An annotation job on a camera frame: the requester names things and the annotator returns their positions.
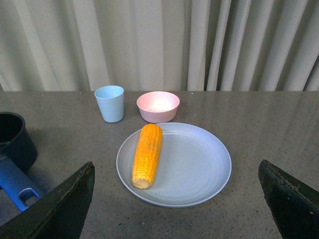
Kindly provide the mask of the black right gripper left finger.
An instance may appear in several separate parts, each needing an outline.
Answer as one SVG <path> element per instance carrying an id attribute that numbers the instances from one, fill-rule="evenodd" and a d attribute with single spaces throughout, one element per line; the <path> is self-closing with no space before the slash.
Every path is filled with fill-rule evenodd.
<path id="1" fill-rule="evenodd" d="M 2 239 L 78 239 L 92 202 L 95 167 L 87 162 L 0 228 Z"/>

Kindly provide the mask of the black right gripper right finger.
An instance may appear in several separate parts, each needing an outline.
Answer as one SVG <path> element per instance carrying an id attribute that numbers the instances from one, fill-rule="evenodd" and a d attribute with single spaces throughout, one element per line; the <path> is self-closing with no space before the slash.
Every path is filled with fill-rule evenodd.
<path id="1" fill-rule="evenodd" d="M 284 239 L 319 237 L 319 192 L 267 160 L 258 169 L 264 198 Z"/>

